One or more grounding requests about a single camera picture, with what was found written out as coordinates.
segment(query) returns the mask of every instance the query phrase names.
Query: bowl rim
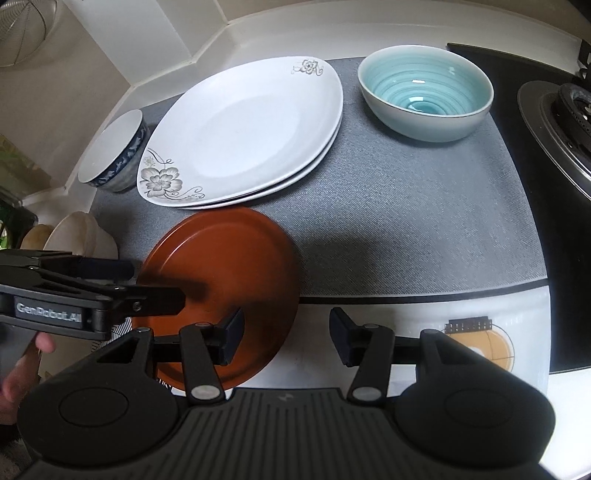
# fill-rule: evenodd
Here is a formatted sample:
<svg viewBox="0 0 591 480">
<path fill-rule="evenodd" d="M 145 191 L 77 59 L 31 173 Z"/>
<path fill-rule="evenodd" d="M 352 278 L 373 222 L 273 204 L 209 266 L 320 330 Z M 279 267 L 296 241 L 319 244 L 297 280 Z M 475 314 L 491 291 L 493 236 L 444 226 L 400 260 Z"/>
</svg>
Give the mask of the bowl rim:
<svg viewBox="0 0 591 480">
<path fill-rule="evenodd" d="M 120 124 L 129 120 L 133 124 L 137 123 L 137 127 L 133 131 L 133 133 L 129 136 L 129 140 L 126 142 L 123 149 L 117 153 L 117 155 L 109 160 L 109 162 L 104 162 L 104 166 L 101 167 L 101 170 L 94 174 L 90 174 L 88 172 L 88 168 L 84 168 L 85 164 L 89 163 L 94 155 L 96 155 L 96 149 L 101 146 L 99 139 L 104 136 L 105 134 L 109 134 L 112 129 L 120 128 Z M 120 115 L 115 120 L 113 120 L 99 135 L 97 135 L 96 139 L 92 142 L 92 145 L 89 146 L 87 151 L 83 154 L 83 157 L 80 161 L 80 166 L 78 168 L 78 181 L 81 183 L 88 183 L 96 178 L 100 177 L 106 170 L 108 170 L 113 163 L 115 163 L 120 156 L 129 148 L 129 145 L 134 140 L 138 131 L 141 129 L 142 124 L 144 123 L 144 113 L 142 110 L 134 109 L 128 112 L 125 112 L 123 115 Z"/>
<path fill-rule="evenodd" d="M 403 106 L 399 106 L 399 105 L 394 105 L 393 103 L 388 102 L 387 100 L 384 100 L 383 98 L 379 97 L 378 95 L 376 95 L 375 93 L 373 93 L 365 84 L 365 82 L 362 80 L 361 78 L 361 68 L 362 66 L 365 64 L 367 65 L 368 59 L 370 59 L 372 56 L 381 53 L 385 50 L 398 50 L 399 48 L 424 48 L 426 50 L 438 50 L 438 51 L 442 51 L 444 52 L 444 55 L 449 55 L 451 57 L 455 57 L 457 59 L 460 59 L 460 61 L 463 61 L 464 63 L 474 67 L 478 72 L 480 72 L 480 74 L 482 75 L 482 77 L 484 79 L 486 79 L 486 83 L 489 86 L 489 90 L 490 90 L 490 96 L 488 101 L 486 102 L 486 104 L 483 107 L 480 107 L 478 110 L 474 110 L 473 112 L 469 112 L 469 113 L 463 113 L 461 115 L 440 115 L 438 113 L 425 113 L 425 112 L 419 112 L 417 110 L 411 110 L 408 108 L 404 108 Z M 465 57 L 462 57 L 461 55 L 458 55 L 457 53 L 454 53 L 452 51 L 446 50 L 445 48 L 439 48 L 439 47 L 432 47 L 430 45 L 393 45 L 390 47 L 385 47 L 385 48 L 381 48 L 380 50 L 376 50 L 374 52 L 372 52 L 371 54 L 367 55 L 359 64 L 359 67 L 357 67 L 357 79 L 359 80 L 359 84 L 361 85 L 362 89 L 367 92 L 368 94 L 370 94 L 373 98 L 375 98 L 376 100 L 380 101 L 381 103 L 391 106 L 395 109 L 401 110 L 403 112 L 409 112 L 409 113 L 414 113 L 415 115 L 422 115 L 422 116 L 429 116 L 429 117 L 435 117 L 435 118 L 467 118 L 470 116 L 474 116 L 474 115 L 478 115 L 479 113 L 486 111 L 488 109 L 490 109 L 493 100 L 495 99 L 495 88 L 492 85 L 492 82 L 490 80 L 490 78 L 488 78 L 488 75 L 486 73 L 483 72 L 483 70 L 476 65 L 474 62 L 471 62 L 470 60 L 468 60 Z"/>
</svg>

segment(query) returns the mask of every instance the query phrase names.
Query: blue and white bowl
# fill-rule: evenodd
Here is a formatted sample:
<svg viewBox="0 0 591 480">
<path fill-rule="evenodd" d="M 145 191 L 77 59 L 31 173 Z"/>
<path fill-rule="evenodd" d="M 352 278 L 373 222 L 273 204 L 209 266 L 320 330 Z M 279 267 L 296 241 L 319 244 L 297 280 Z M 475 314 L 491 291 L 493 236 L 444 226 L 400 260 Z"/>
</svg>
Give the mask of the blue and white bowl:
<svg viewBox="0 0 591 480">
<path fill-rule="evenodd" d="M 111 192 L 134 186 L 149 138 L 150 130 L 141 110 L 121 115 L 86 151 L 78 170 L 78 180 Z"/>
<path fill-rule="evenodd" d="M 366 57 L 361 92 L 392 130 L 417 140 L 449 142 L 469 135 L 494 98 L 492 83 L 471 61 L 422 45 L 399 45 Z"/>
</svg>

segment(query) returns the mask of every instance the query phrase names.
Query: gray flower pattern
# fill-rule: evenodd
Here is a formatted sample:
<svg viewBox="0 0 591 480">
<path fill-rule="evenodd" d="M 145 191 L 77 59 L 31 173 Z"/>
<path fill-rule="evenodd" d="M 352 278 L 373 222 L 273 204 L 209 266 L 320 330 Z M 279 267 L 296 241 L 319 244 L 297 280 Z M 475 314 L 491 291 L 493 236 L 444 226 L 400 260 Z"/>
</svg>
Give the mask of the gray flower pattern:
<svg viewBox="0 0 591 480">
<path fill-rule="evenodd" d="M 183 188 L 183 182 L 178 179 L 178 169 L 174 167 L 162 170 L 144 168 L 142 178 L 140 185 L 146 187 L 148 197 L 163 197 Z"/>
<path fill-rule="evenodd" d="M 319 65 L 318 60 L 303 60 L 301 66 L 296 65 L 293 67 L 291 73 L 293 74 L 295 72 L 303 72 L 308 75 L 315 73 L 319 77 L 324 72 L 324 68 Z"/>
<path fill-rule="evenodd" d="M 93 180 L 88 182 L 88 185 L 92 187 L 102 187 L 106 184 L 110 179 L 115 177 L 121 170 L 123 170 L 127 164 L 133 159 L 135 154 L 138 152 L 140 145 L 144 141 L 148 128 L 146 127 L 144 121 L 142 120 L 141 125 L 139 126 L 135 136 L 129 142 L 126 149 L 123 150 L 121 155 L 113 161 L 111 165 L 98 177 L 94 178 Z"/>
<path fill-rule="evenodd" d="M 140 171 L 142 180 L 139 182 L 139 186 L 145 189 L 144 193 L 148 198 L 159 197 L 168 200 L 205 198 L 205 195 L 201 193 L 203 190 L 201 187 L 193 187 L 184 193 L 180 193 L 183 188 L 183 181 L 179 178 L 178 169 L 169 166 L 174 163 L 172 159 L 164 160 L 152 148 L 146 148 L 143 162 L 147 168 L 142 168 Z M 165 168 L 158 170 L 155 168 L 157 164 L 164 165 Z"/>
</svg>

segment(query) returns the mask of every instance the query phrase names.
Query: white oval plate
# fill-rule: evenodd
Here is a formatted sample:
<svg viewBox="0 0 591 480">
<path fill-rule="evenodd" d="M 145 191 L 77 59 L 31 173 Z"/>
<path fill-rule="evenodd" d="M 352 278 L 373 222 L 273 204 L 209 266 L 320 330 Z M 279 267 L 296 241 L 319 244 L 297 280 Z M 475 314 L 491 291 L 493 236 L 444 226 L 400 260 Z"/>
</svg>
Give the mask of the white oval plate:
<svg viewBox="0 0 591 480">
<path fill-rule="evenodd" d="M 260 192 L 255 192 L 255 193 L 252 193 L 249 195 L 245 195 L 244 197 L 240 197 L 240 198 L 232 199 L 232 200 L 225 200 L 225 201 L 217 202 L 217 203 L 208 203 L 206 205 L 199 205 L 196 207 L 185 207 L 184 209 L 185 210 L 207 210 L 207 209 L 211 209 L 211 208 L 220 208 L 220 207 L 227 207 L 230 205 L 236 205 L 237 203 L 250 202 L 251 200 L 256 200 L 261 197 L 265 197 L 267 195 L 270 195 L 271 193 L 279 192 L 280 190 L 283 190 L 284 188 L 287 188 L 288 186 L 293 185 L 295 182 L 303 179 L 306 175 L 308 175 L 308 173 L 310 173 L 312 170 L 314 170 L 320 164 L 322 159 L 329 152 L 330 147 L 332 147 L 332 144 L 335 142 L 336 136 L 339 133 L 339 128 L 340 128 L 340 121 L 336 127 L 335 133 L 333 134 L 333 136 L 329 140 L 329 142 L 326 144 L 324 150 L 320 153 L 320 155 L 318 155 L 311 163 L 308 163 L 304 168 L 302 168 L 302 170 L 300 170 L 295 175 L 292 175 L 288 179 L 285 179 L 279 183 L 276 183 L 272 187 L 261 190 Z"/>
<path fill-rule="evenodd" d="M 343 112 L 333 67 L 314 57 L 255 61 L 187 91 L 156 127 L 137 186 L 156 205 L 221 202 L 281 182 L 312 162 Z"/>
</svg>

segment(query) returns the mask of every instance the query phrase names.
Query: small bowl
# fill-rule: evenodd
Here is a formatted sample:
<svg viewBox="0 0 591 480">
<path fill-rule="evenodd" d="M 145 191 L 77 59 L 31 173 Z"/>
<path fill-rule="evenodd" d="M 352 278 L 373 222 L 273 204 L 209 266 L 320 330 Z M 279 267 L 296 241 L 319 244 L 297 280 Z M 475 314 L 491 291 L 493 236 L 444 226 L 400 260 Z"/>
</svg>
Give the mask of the small bowl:
<svg viewBox="0 0 591 480">
<path fill-rule="evenodd" d="M 119 252 L 112 236 L 90 213 L 73 212 L 52 231 L 43 250 L 72 252 L 73 255 L 117 260 Z"/>
<path fill-rule="evenodd" d="M 78 180 L 110 192 L 134 186 L 149 138 L 150 130 L 141 110 L 121 115 L 103 130 L 84 155 Z"/>
<path fill-rule="evenodd" d="M 361 92 L 392 130 L 426 142 L 450 142 L 484 120 L 495 96 L 486 74 L 455 53 L 422 45 L 378 50 L 358 68 Z"/>
</svg>

